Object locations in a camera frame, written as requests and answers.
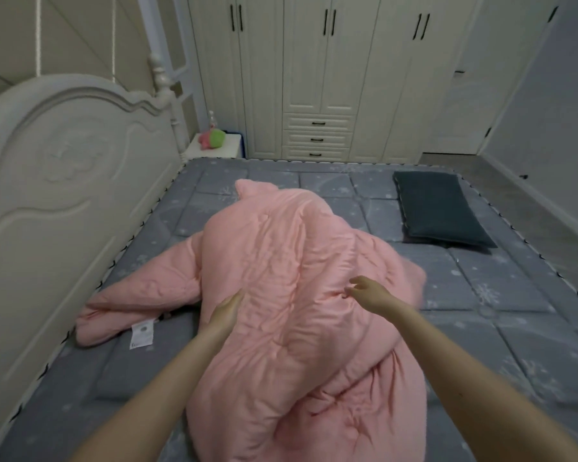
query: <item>bedpost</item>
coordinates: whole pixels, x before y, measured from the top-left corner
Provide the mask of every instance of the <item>bedpost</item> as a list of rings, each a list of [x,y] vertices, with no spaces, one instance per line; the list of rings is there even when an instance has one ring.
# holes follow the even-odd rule
[[[171,79],[165,72],[161,56],[158,53],[150,53],[150,66],[154,75],[156,98],[161,100],[163,107],[171,105],[171,127],[176,137],[177,149],[182,162],[186,163],[187,130],[182,108],[176,99],[176,95],[170,89]]]

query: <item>care label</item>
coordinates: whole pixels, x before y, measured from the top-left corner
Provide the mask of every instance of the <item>care label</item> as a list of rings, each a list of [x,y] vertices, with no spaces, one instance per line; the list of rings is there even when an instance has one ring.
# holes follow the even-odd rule
[[[130,350],[152,345],[154,341],[154,319],[133,324],[131,329],[133,336],[131,338]]]

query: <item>gray mattress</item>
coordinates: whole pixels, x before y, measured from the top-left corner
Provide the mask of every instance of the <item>gray mattress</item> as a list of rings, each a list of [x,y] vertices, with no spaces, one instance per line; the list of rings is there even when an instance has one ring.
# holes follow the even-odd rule
[[[393,172],[428,166],[197,159],[191,161],[115,265],[110,285],[203,228],[236,201],[239,178],[305,188],[355,228],[389,242],[428,274],[425,315],[529,396],[578,439],[578,293],[461,178],[479,221],[499,248],[488,252],[403,243]],[[141,389],[196,333],[188,307],[159,322],[154,344],[129,350],[130,333],[92,349],[72,338],[15,417],[0,462],[65,460],[91,431]],[[436,396],[428,395],[429,461],[469,461],[470,450]],[[197,460],[181,421],[163,461]]]

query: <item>white headboard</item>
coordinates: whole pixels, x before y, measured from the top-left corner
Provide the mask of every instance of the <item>white headboard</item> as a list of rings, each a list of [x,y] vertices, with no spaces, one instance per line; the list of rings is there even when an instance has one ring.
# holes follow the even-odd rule
[[[152,63],[156,97],[81,74],[0,95],[0,428],[181,166]]]

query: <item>drawer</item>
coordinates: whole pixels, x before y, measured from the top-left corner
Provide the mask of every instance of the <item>drawer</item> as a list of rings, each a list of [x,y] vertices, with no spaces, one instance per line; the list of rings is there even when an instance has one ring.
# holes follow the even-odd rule
[[[283,146],[351,147],[353,133],[283,131]]]
[[[315,162],[346,162],[349,158],[349,148],[283,146],[283,158]]]
[[[305,115],[284,113],[283,129],[287,131],[336,131],[353,132],[355,116]]]

